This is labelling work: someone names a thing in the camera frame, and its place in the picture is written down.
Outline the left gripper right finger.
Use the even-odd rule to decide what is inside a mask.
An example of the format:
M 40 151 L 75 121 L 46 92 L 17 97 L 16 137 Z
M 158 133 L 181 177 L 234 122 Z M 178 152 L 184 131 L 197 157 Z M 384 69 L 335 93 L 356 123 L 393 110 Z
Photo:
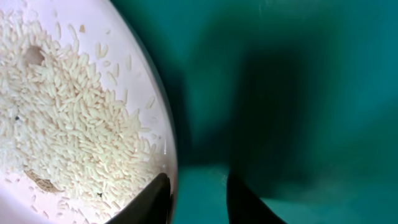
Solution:
M 229 224 L 286 224 L 235 174 L 227 180 Z

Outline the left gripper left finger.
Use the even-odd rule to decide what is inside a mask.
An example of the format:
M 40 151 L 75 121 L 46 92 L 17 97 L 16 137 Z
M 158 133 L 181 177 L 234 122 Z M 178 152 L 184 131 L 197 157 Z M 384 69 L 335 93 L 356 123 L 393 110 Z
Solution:
M 158 174 L 139 195 L 106 224 L 166 224 L 171 205 L 170 179 Z

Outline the large white plate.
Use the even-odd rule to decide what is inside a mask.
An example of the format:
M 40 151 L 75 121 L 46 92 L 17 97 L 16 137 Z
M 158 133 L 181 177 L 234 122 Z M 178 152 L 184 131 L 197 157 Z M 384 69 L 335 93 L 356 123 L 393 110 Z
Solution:
M 25 20 L 39 21 L 49 34 L 54 34 L 55 25 L 59 24 L 60 45 L 78 39 L 79 51 L 89 55 L 101 74 L 103 89 L 114 91 L 117 100 L 126 96 L 128 112 L 139 110 L 141 124 L 156 135 L 158 174 L 166 173 L 170 179 L 169 223 L 176 175 L 174 136 L 155 68 L 138 36 L 109 1 L 1 1 L 1 13 L 8 10 L 22 11 Z M 51 216 L 47 218 L 33 211 L 28 180 L 23 178 L 21 183 L 22 188 L 16 189 L 1 182 L 2 223 L 83 223 L 72 213 L 57 218 L 56 196 L 50 194 L 39 194 L 38 205 Z

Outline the rice leftovers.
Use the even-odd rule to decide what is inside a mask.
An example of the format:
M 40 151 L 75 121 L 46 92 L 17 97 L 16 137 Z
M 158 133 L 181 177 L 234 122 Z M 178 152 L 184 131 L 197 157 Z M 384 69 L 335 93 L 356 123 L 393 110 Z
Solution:
M 57 218 L 103 223 L 159 173 L 156 135 L 103 89 L 80 41 L 61 36 L 59 24 L 49 34 L 22 11 L 1 13 L 1 182 L 21 189 L 26 178 L 47 218 L 39 194 L 56 196 Z

